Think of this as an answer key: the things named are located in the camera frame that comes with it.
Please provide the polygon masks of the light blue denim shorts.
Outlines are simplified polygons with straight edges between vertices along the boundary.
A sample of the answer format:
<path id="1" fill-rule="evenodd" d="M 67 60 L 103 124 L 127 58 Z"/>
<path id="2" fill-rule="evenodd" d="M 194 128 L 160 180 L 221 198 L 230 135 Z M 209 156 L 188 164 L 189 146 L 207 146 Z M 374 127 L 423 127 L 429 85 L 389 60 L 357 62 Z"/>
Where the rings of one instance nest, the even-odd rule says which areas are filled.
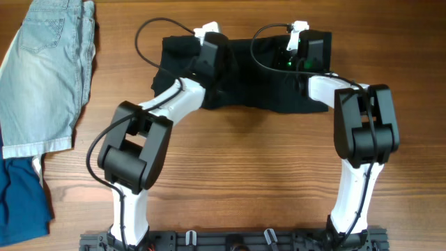
<path id="1" fill-rule="evenodd" d="M 95 4 L 33 1 L 1 64 L 1 154 L 40 157 L 72 148 L 89 101 Z"/>

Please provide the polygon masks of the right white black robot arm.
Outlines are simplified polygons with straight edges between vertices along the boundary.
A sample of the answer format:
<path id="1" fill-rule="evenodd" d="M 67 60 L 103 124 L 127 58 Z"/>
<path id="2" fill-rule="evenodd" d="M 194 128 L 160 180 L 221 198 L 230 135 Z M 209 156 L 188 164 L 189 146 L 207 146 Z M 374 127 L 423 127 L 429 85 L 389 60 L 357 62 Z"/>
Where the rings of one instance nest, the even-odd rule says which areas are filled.
<path id="1" fill-rule="evenodd" d="M 334 147 L 341 158 L 337 200 L 321 241 L 325 250 L 359 250 L 370 244 L 367 213 L 376 179 L 400 144 L 390 88 L 347 80 L 324 68 L 331 35 L 302 22 L 288 25 L 287 51 L 298 62 L 307 95 L 334 110 Z"/>

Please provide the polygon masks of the blue garment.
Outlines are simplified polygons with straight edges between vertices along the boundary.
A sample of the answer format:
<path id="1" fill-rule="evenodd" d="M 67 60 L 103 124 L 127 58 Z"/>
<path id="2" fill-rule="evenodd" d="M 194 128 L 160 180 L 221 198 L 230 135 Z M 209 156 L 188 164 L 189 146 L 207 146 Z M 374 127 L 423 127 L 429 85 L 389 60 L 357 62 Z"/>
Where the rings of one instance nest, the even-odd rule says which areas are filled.
<path id="1" fill-rule="evenodd" d="M 1 246 L 49 233 L 52 219 L 32 158 L 1 160 Z"/>

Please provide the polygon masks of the black shorts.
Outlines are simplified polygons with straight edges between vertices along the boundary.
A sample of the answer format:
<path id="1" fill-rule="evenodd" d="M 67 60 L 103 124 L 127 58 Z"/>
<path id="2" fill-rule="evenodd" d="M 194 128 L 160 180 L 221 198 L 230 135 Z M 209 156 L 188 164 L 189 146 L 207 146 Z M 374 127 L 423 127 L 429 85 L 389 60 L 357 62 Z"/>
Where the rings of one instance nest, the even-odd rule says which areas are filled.
<path id="1" fill-rule="evenodd" d="M 215 92 L 204 102 L 205 109 L 219 109 L 240 105 L 266 109 L 282 114 L 326 112 L 328 106 L 306 96 L 307 72 L 322 73 L 328 69 L 320 52 L 299 51 L 299 71 L 275 69 L 275 50 L 285 46 L 287 36 L 273 36 L 230 40 L 231 68 L 217 85 Z M 186 76 L 192 60 L 200 53 L 200 44 L 194 36 L 170 36 L 162 41 L 161 66 L 153 79 L 155 95 L 166 91 L 174 82 L 170 74 Z"/>

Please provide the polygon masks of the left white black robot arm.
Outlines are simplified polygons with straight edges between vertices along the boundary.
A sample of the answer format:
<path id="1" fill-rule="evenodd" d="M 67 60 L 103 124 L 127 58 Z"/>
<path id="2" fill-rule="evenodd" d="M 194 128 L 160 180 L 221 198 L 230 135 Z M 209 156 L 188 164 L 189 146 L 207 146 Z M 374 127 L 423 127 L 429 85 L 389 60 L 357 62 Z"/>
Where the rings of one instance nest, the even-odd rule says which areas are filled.
<path id="1" fill-rule="evenodd" d="M 140 105 L 122 102 L 116 109 L 98 156 L 114 198 L 114 223 L 105 250 L 149 249 L 146 218 L 148 190 L 159 177 L 173 127 L 214 97 L 231 65 L 229 39 L 207 32 L 190 75 Z"/>

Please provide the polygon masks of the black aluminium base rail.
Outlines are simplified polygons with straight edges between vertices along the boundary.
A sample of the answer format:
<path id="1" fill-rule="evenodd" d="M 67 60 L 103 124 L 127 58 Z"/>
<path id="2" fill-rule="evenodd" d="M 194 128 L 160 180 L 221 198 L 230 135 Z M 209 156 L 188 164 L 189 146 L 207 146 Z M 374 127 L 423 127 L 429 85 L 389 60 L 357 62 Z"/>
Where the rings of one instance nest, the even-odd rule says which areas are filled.
<path id="1" fill-rule="evenodd" d="M 196 232 L 150 231 L 138 246 L 129 245 L 127 250 L 328 250 L 322 229 L 297 229 L 295 231 L 239 231 L 239 232 Z M 122 243 L 110 233 L 83 234 L 79 250 L 124 250 Z M 387 230 L 369 229 L 362 247 L 336 250 L 390 250 Z"/>

